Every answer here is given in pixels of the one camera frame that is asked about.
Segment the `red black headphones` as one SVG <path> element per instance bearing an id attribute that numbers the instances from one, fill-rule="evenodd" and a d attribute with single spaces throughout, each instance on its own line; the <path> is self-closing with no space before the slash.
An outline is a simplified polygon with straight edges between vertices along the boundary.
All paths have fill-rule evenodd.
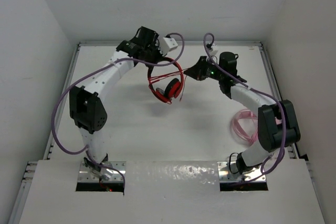
<path id="1" fill-rule="evenodd" d="M 178 68 L 178 71 L 176 73 L 180 75 L 180 79 L 174 78 L 173 80 L 171 80 L 166 86 L 165 90 L 161 88 L 154 89 L 153 83 L 157 82 L 157 80 L 154 80 L 154 77 L 152 76 L 148 77 L 149 89 L 151 90 L 153 95 L 163 103 L 168 104 L 171 104 L 172 98 L 176 99 L 180 95 L 181 91 L 184 88 L 185 82 L 183 69 L 181 68 L 181 66 L 177 62 L 173 63 L 173 65 Z"/>

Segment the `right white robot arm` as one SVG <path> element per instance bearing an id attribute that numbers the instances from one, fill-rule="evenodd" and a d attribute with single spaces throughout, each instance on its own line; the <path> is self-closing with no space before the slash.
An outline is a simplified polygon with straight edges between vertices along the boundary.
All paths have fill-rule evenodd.
<path id="1" fill-rule="evenodd" d="M 257 140 L 237 155 L 231 170 L 233 174 L 243 174 L 261 165 L 274 151 L 282 155 L 286 147 L 300 141 L 301 133 L 292 102 L 278 101 L 251 88 L 238 75 L 237 59 L 238 55 L 233 52 L 222 52 L 219 62 L 201 56 L 184 74 L 197 81 L 206 78 L 218 81 L 224 95 L 241 103 L 257 117 Z"/>

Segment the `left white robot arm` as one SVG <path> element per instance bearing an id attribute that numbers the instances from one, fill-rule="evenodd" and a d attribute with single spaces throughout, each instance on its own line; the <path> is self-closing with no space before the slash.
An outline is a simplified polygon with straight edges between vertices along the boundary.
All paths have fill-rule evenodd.
<path id="1" fill-rule="evenodd" d="M 103 149 L 102 128 L 107 122 L 104 100 L 113 86 L 137 64 L 136 60 L 157 63 L 162 56 L 157 32 L 140 27 L 131 40 L 122 41 L 109 58 L 104 70 L 92 76 L 90 82 L 69 92 L 70 117 L 79 128 L 87 157 L 85 164 L 100 174 L 108 154 Z"/>

